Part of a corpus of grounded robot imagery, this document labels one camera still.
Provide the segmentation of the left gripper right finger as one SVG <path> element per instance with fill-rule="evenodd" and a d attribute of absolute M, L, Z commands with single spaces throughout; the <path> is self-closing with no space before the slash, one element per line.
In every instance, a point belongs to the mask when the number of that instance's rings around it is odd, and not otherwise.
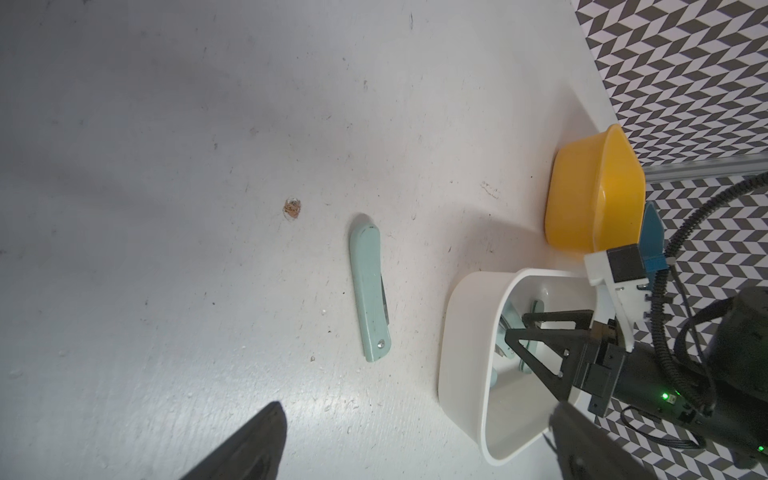
<path fill-rule="evenodd" d="M 657 479 L 568 402 L 557 405 L 549 426 L 564 479 Z"/>

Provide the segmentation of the white storage box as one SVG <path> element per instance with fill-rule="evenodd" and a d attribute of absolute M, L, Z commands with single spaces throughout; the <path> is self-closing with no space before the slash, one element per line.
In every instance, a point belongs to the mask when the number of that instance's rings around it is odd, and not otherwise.
<path fill-rule="evenodd" d="M 596 291 L 586 278 L 562 270 L 480 271 L 465 276 L 448 300 L 439 403 L 493 466 L 537 440 L 558 404 L 535 374 L 520 370 L 518 358 L 495 351 L 500 318 L 528 313 L 535 301 L 546 312 L 592 310 Z"/>

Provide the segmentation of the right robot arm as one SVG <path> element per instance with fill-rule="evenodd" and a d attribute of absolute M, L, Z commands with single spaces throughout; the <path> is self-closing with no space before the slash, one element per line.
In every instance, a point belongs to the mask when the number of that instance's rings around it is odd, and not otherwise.
<path fill-rule="evenodd" d="M 750 469 L 767 460 L 767 291 L 749 287 L 706 307 L 688 310 L 674 339 L 666 334 L 667 287 L 678 284 L 675 260 L 693 232 L 716 210 L 765 188 L 758 174 L 721 191 L 691 213 L 666 243 L 664 266 L 642 275 L 639 246 L 598 254 L 607 283 L 618 291 L 614 313 L 597 322 L 590 310 L 532 312 L 506 326 L 505 344 L 558 400 L 574 389 L 603 416 L 612 400 L 686 429 L 689 439 L 664 445 L 701 450 L 726 447 L 733 464 Z M 629 306 L 623 295 L 640 299 Z"/>

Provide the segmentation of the yellow storage box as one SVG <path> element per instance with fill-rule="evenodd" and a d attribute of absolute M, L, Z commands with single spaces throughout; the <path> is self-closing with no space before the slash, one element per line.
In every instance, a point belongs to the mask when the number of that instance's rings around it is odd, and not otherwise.
<path fill-rule="evenodd" d="M 565 145 L 554 159 L 547 196 L 548 244 L 590 254 L 637 243 L 645 184 L 640 161 L 618 124 Z"/>

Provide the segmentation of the dark teal storage box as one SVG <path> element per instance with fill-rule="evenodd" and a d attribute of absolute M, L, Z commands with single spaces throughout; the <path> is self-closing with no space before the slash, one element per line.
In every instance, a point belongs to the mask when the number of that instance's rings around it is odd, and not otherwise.
<path fill-rule="evenodd" d="M 648 275 L 667 268 L 665 229 L 656 204 L 645 203 L 638 248 L 645 271 Z"/>

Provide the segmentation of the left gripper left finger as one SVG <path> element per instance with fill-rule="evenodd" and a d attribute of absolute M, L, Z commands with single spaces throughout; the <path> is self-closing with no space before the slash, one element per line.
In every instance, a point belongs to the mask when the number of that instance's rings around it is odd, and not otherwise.
<path fill-rule="evenodd" d="M 273 401 L 182 479 L 275 480 L 285 449 L 287 427 L 281 403 Z"/>

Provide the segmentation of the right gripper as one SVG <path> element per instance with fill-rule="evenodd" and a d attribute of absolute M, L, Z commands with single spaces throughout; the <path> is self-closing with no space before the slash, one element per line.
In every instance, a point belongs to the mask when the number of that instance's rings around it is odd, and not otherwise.
<path fill-rule="evenodd" d="M 577 387 L 599 417 L 617 400 L 654 418 L 688 420 L 690 403 L 667 381 L 654 349 L 641 343 L 626 352 L 615 328 L 591 329 L 592 317 L 592 310 L 526 313 L 504 340 L 558 401 L 569 401 Z"/>

